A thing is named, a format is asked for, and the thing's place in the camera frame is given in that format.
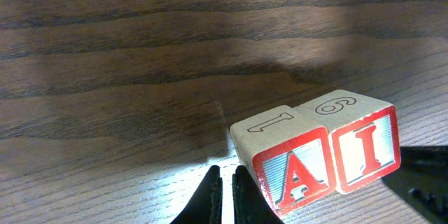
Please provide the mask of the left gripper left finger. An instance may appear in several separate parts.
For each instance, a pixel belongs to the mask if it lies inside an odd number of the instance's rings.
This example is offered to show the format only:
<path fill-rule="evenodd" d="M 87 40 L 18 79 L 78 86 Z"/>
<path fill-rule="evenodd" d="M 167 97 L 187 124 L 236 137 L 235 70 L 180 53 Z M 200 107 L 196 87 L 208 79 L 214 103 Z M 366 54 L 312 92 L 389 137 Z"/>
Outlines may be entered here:
<path fill-rule="evenodd" d="M 223 181 L 220 167 L 209 168 L 196 191 L 171 224 L 221 224 Z"/>

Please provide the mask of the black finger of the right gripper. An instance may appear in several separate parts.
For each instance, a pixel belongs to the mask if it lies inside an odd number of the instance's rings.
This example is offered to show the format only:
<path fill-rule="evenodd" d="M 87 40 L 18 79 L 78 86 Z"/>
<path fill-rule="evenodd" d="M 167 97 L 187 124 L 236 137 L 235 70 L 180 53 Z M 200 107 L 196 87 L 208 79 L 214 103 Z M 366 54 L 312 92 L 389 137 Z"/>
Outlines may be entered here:
<path fill-rule="evenodd" d="M 402 146 L 400 154 L 383 183 L 430 223 L 447 224 L 447 147 Z"/>

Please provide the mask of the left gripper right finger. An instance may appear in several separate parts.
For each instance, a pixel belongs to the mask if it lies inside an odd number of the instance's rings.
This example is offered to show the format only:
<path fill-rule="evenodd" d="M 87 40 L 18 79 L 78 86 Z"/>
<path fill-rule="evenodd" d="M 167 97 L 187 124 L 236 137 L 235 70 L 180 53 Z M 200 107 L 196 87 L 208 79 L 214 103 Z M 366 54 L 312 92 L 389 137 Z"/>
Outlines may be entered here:
<path fill-rule="evenodd" d="M 235 224 L 284 224 L 271 210 L 248 169 L 239 165 L 232 175 Z"/>

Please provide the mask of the red I block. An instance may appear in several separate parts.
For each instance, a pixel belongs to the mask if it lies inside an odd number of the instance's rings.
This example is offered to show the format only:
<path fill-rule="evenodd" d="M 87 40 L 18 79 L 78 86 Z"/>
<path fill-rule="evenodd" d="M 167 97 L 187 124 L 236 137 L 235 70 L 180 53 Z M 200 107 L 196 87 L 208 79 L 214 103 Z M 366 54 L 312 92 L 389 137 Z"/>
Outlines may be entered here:
<path fill-rule="evenodd" d="M 338 192 L 351 193 L 400 167 L 398 119 L 393 104 L 335 90 L 295 110 L 328 130 Z"/>

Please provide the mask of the red A block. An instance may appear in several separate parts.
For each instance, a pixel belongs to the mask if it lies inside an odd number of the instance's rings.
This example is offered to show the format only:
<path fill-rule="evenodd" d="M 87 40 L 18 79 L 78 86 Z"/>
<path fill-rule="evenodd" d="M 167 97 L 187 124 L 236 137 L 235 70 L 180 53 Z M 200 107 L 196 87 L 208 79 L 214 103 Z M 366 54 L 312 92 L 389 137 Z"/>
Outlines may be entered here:
<path fill-rule="evenodd" d="M 230 126 L 239 161 L 268 205 L 284 216 L 335 191 L 327 129 L 287 105 Z"/>

